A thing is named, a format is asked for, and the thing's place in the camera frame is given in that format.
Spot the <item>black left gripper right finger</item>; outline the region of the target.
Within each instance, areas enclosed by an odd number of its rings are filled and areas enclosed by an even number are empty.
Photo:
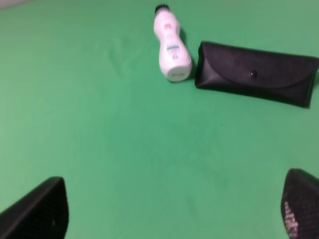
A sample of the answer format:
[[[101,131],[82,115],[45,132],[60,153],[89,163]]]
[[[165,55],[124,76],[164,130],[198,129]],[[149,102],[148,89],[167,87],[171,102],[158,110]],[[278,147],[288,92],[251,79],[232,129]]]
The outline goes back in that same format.
[[[317,239],[319,179],[302,169],[290,169],[282,193],[281,215],[289,238]]]

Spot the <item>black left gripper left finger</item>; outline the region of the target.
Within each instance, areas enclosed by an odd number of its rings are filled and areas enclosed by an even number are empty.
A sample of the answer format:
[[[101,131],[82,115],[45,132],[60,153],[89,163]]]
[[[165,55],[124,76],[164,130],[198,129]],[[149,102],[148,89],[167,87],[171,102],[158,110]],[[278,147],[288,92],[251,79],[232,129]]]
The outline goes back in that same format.
[[[2,239],[64,239],[69,206],[63,177],[50,177],[0,213]]]

